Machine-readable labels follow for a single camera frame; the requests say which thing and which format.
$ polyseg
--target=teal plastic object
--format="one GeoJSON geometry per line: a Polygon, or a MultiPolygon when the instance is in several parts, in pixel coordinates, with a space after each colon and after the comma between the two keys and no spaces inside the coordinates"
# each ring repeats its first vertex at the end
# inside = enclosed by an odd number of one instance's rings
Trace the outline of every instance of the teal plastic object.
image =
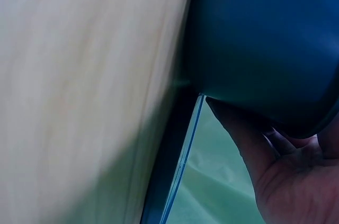
{"type": "Polygon", "coordinates": [[[339,0],[192,0],[184,64],[203,94],[295,138],[338,112],[339,0]]]}

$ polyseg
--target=hand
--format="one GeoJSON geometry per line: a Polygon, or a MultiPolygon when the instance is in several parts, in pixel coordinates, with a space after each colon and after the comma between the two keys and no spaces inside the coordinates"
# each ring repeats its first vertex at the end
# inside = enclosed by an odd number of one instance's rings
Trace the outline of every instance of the hand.
{"type": "Polygon", "coordinates": [[[266,223],[339,223],[339,123],[308,139],[255,126],[234,107],[207,98],[237,145],[266,223]]]}

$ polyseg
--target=finger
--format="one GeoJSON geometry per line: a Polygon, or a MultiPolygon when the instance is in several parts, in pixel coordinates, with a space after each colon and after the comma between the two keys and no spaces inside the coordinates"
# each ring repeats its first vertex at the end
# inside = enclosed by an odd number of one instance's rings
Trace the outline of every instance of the finger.
{"type": "Polygon", "coordinates": [[[273,128],[271,128],[271,131],[265,132],[264,135],[280,155],[291,154],[296,150],[295,146],[290,141],[273,128]]]}
{"type": "Polygon", "coordinates": [[[238,147],[252,183],[257,184],[260,177],[276,161],[269,142],[246,121],[239,110],[210,98],[207,98],[206,101],[238,147]]]}
{"type": "Polygon", "coordinates": [[[318,142],[325,159],[339,158],[339,115],[318,134],[318,142]]]}
{"type": "Polygon", "coordinates": [[[316,138],[317,135],[314,135],[310,138],[305,138],[305,139],[298,139],[298,138],[291,138],[291,137],[286,137],[288,141],[290,141],[296,148],[302,148],[306,145],[308,145],[314,138],[316,138]]]}

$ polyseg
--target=wooden surface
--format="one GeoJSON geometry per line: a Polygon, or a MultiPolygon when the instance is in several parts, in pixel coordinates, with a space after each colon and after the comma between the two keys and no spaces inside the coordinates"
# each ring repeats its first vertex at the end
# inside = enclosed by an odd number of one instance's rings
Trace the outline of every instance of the wooden surface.
{"type": "Polygon", "coordinates": [[[186,0],[0,0],[0,223],[138,223],[186,0]]]}

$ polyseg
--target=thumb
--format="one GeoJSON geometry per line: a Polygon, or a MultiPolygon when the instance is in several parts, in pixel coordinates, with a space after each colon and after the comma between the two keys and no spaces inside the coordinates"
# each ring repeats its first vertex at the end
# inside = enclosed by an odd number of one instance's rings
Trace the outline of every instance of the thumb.
{"type": "Polygon", "coordinates": [[[238,147],[255,186],[276,161],[268,140],[246,120],[240,110],[211,98],[206,98],[206,101],[238,147]]]}

